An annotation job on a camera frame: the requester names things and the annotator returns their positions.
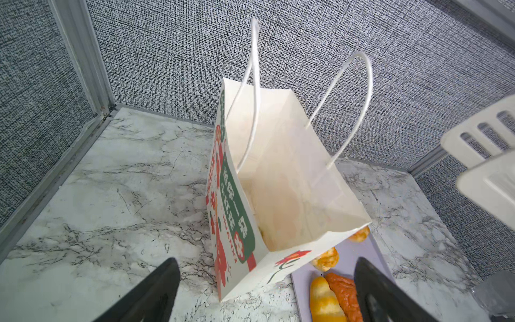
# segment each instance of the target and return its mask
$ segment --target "tray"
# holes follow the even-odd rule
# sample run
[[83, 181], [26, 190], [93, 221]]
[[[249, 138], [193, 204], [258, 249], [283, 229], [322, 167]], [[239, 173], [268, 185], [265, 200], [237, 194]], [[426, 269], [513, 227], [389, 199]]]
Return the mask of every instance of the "tray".
[[[386, 265], [372, 234], [370, 234], [364, 242], [353, 243], [349, 240], [344, 240], [336, 245], [335, 248], [338, 250], [340, 260], [338, 264], [327, 273], [333, 272], [341, 276], [352, 278], [354, 276], [354, 268], [357, 259], [359, 257], [365, 257], [395, 283], [390, 269]], [[310, 285], [315, 277], [323, 276], [323, 274], [324, 273], [317, 270], [309, 263], [291, 274], [301, 322], [312, 322], [310, 312]]]

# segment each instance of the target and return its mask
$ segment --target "paper bag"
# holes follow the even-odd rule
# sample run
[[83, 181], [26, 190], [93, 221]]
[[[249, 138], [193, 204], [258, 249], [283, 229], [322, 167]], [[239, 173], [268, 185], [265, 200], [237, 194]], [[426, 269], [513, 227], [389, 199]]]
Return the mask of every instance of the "paper bag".
[[[244, 85], [222, 82], [207, 182], [220, 301], [282, 280], [370, 223], [294, 92], [259, 88], [252, 39]], [[256, 86], [245, 84], [251, 67]]]

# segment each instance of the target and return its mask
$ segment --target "marble countertop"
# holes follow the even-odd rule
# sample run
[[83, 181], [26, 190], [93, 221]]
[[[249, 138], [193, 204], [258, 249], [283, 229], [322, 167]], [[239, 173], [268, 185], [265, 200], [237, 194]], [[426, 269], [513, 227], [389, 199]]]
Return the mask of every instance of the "marble countertop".
[[[213, 130], [122, 108], [0, 265], [6, 321], [92, 321], [168, 257], [172, 321], [297, 321], [290, 277], [218, 303], [205, 184]], [[373, 218], [397, 284], [441, 321], [487, 320], [479, 277], [413, 178], [337, 167]]]

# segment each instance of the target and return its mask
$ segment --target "golden bread roll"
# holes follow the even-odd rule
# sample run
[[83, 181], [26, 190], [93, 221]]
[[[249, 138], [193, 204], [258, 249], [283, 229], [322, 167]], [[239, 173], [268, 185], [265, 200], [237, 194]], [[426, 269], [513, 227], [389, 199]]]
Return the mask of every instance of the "golden bread roll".
[[311, 282], [310, 310], [313, 322], [347, 322], [336, 295], [321, 276]]
[[368, 226], [365, 226], [364, 228], [358, 230], [357, 233], [355, 233], [354, 235], [350, 236], [349, 240], [351, 242], [361, 243], [362, 241], [367, 239], [368, 234], [370, 234], [370, 228], [368, 228]]
[[338, 264], [339, 259], [340, 256], [338, 255], [338, 251], [336, 250], [336, 248], [332, 247], [319, 257], [312, 260], [311, 264], [318, 270], [321, 270], [322, 272], [327, 272], [330, 268]]

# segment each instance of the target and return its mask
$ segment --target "metal frame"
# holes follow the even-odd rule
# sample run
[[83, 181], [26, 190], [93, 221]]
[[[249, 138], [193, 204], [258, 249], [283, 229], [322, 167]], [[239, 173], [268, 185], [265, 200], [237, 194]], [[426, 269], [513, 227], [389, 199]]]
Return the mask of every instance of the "metal frame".
[[515, 13], [497, 0], [454, 0], [515, 42]]
[[109, 115], [114, 95], [85, 0], [49, 0], [66, 50], [94, 113]]
[[66, 50], [96, 118], [0, 227], [0, 263], [27, 231], [85, 153], [109, 124], [115, 105], [106, 67], [85, 0], [49, 0]]

